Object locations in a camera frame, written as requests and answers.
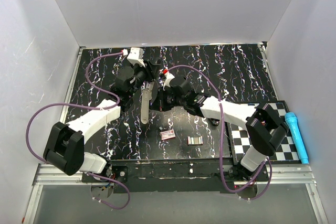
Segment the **checkerboard mat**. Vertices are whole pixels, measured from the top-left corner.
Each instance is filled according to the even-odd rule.
[[[258,106],[259,103],[242,103],[245,106]],[[285,121],[285,114],[288,112],[285,102],[279,101],[274,103],[269,103],[272,108],[279,114],[279,116]],[[238,163],[247,150],[251,146],[251,140],[247,131],[243,130],[234,124],[227,124],[229,137],[232,147],[232,156],[234,158],[234,163]],[[282,144],[276,150],[275,155],[270,157],[273,163],[300,163],[300,159],[293,142],[293,138],[288,132],[287,136],[284,138]]]

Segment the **purple cable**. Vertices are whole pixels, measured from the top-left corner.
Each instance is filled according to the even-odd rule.
[[[175,68],[180,68],[180,67],[184,67],[184,68],[190,68],[196,72],[198,72],[199,74],[201,74],[206,80],[207,82],[210,84],[210,86],[216,91],[217,93],[217,96],[218,96],[218,100],[219,102],[222,100],[221,99],[221,95],[220,95],[220,92],[216,89],[216,87],[212,84],[212,82],[210,81],[210,79],[205,76],[201,71],[199,71],[198,69],[196,68],[193,68],[191,66],[188,66],[188,65],[178,65],[178,66],[174,66],[172,68],[169,68],[168,71],[172,70],[172,69],[175,69]],[[220,144],[219,144],[219,171],[221,173],[221,179],[222,179],[222,184],[224,186],[224,188],[230,192],[230,193],[238,193],[242,190],[244,190],[246,187],[248,187],[256,178],[257,176],[259,175],[261,169],[263,168],[264,164],[265,164],[265,161],[263,161],[261,163],[261,165],[259,166],[259,168],[257,169],[257,171],[255,172],[254,176],[244,185],[242,186],[241,188],[237,189],[237,190],[232,190],[230,189],[226,182],[225,182],[225,177],[224,177],[224,171],[223,171],[223,138],[224,138],[224,127],[225,127],[225,122],[224,122],[224,111],[223,111],[223,107],[222,107],[222,104],[220,103],[219,104],[219,107],[221,109],[221,120],[222,120],[222,127],[221,127],[221,130],[220,130]],[[261,195],[263,195],[267,188],[269,187],[269,184],[270,184],[270,181],[271,181],[271,178],[272,178],[272,166],[271,166],[271,163],[269,161],[269,158],[267,158],[268,160],[268,163],[269,163],[269,166],[270,166],[270,175],[269,175],[269,180],[267,182],[267,185],[265,187],[265,189],[256,197],[250,199],[250,200],[253,200],[253,199],[257,199],[259,198]]]
[[[108,203],[107,201],[102,200],[102,199],[97,198],[97,197],[93,197],[94,199],[96,199],[97,201],[100,201],[100,202],[104,203],[105,205],[107,205],[107,206],[109,206],[109,207],[111,207],[113,209],[116,209],[116,210],[121,210],[121,209],[125,208],[128,205],[128,203],[131,200],[131,193],[128,190],[128,188],[127,188],[126,185],[124,185],[123,183],[121,183],[121,182],[119,182],[119,181],[117,181],[115,179],[112,179],[112,178],[106,178],[106,177],[103,177],[103,176],[100,176],[100,175],[97,175],[97,174],[94,174],[94,173],[90,173],[90,172],[88,172],[87,174],[90,175],[90,176],[92,176],[92,177],[107,179],[108,181],[111,181],[113,183],[116,183],[116,184],[122,186],[126,190],[127,196],[128,196],[127,202],[122,207],[116,207],[116,206],[112,205],[111,203]]]
[[[109,107],[105,107],[105,108],[96,108],[96,107],[89,107],[89,106],[78,105],[78,104],[72,104],[72,103],[59,102],[59,103],[52,103],[52,104],[46,105],[46,106],[42,107],[41,109],[39,109],[38,111],[35,112],[35,114],[34,114],[34,115],[30,118],[30,120],[28,121],[27,129],[26,129],[26,145],[27,145],[27,147],[28,147],[28,150],[30,151],[30,153],[32,153],[32,155],[33,155],[34,157],[36,157],[38,160],[40,160],[40,161],[42,161],[42,162],[44,162],[44,163],[47,163],[46,160],[44,160],[42,157],[40,157],[39,155],[37,155],[37,154],[33,151],[32,147],[31,147],[31,145],[30,145],[30,142],[29,142],[29,130],[30,130],[30,126],[31,126],[31,124],[32,124],[32,122],[33,122],[33,120],[34,120],[34,118],[35,118],[40,112],[42,112],[43,110],[45,110],[45,109],[47,109],[47,108],[50,108],[50,107],[54,107],[54,106],[70,106],[70,107],[81,108],[81,109],[87,109],[87,110],[108,110],[108,109],[114,108],[115,106],[117,106],[117,105],[119,104],[120,99],[119,99],[119,97],[118,97],[116,94],[114,94],[114,93],[112,93],[112,92],[110,92],[110,91],[107,91],[107,90],[105,90],[105,89],[102,89],[102,88],[100,88],[100,87],[97,87],[96,85],[94,85],[94,84],[92,83],[92,81],[89,79],[89,69],[90,69],[90,67],[92,66],[93,63],[95,63],[96,61],[98,61],[98,60],[100,60],[100,59],[102,59],[102,58],[113,57],[113,56],[119,56],[119,55],[122,55],[122,54],[123,54],[122,52],[119,52],[119,53],[116,53],[116,54],[109,54],[109,55],[99,56],[99,57],[97,57],[96,59],[92,60],[92,61],[88,64],[88,66],[86,67],[86,72],[85,72],[85,77],[86,77],[88,83],[89,83],[91,86],[93,86],[94,88],[98,89],[99,91],[104,92],[104,93],[107,93],[107,94],[110,94],[110,95],[113,95],[114,97],[116,97],[116,99],[117,99],[116,104],[114,104],[114,105],[112,105],[112,106],[109,106]],[[125,208],[125,207],[128,205],[128,203],[130,202],[130,199],[131,199],[131,194],[130,194],[130,191],[128,190],[127,186],[125,186],[123,183],[121,183],[121,182],[119,182],[119,181],[117,181],[117,180],[111,179],[111,178],[103,177],[103,176],[96,175],[96,174],[93,174],[93,173],[87,173],[87,174],[90,175],[90,176],[93,176],[93,177],[103,178],[103,179],[109,180],[109,181],[111,181],[111,182],[114,182],[114,183],[116,183],[116,184],[122,186],[122,187],[126,190],[126,192],[127,192],[127,194],[128,194],[128,200],[127,200],[126,204],[123,205],[122,207],[116,207],[116,206],[114,206],[114,205],[112,205],[112,204],[110,204],[110,203],[108,203],[108,202],[106,202],[106,201],[104,201],[104,200],[99,199],[99,198],[95,198],[95,199],[100,200],[100,201],[103,202],[105,205],[107,205],[107,206],[109,206],[109,207],[111,207],[111,208],[113,208],[113,209],[117,209],[117,210],[119,210],[119,209],[123,209],[123,208]]]

